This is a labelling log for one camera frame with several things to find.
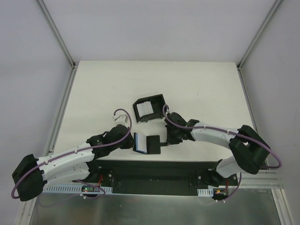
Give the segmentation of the black card tray box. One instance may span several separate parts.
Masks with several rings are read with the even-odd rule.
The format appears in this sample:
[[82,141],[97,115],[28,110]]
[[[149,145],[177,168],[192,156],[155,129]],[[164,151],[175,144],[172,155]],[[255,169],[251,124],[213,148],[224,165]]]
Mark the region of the black card tray box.
[[163,106],[165,99],[163,94],[143,97],[133,103],[133,110],[137,123],[163,118]]

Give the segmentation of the black leather card holder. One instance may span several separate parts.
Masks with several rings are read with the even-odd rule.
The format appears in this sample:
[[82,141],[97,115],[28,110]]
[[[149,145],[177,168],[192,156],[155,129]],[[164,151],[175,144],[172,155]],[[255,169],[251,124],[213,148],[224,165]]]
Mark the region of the black leather card holder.
[[147,155],[161,154],[161,143],[159,135],[145,136],[134,133],[133,151]]

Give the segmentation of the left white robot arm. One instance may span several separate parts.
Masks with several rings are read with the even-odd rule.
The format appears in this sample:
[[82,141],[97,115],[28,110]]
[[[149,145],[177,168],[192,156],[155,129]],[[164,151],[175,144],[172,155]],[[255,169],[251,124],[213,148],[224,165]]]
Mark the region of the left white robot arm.
[[59,154],[46,157],[26,155],[12,173],[15,185],[11,197],[26,202],[39,196],[43,190],[65,181],[86,179],[95,182],[99,177],[94,163],[97,159],[117,149],[130,149],[133,145],[131,127],[117,125]]

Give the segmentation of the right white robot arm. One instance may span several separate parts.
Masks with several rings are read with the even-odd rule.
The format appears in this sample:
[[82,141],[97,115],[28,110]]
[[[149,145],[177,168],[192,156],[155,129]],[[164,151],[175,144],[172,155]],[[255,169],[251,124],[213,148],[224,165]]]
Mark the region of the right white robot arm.
[[199,120],[185,121],[176,112],[165,112],[164,117],[168,145],[189,140],[215,144],[231,151],[231,157],[220,159],[202,176],[216,185],[222,185],[233,174],[258,174],[270,154],[267,143],[248,125],[238,129],[213,127]]

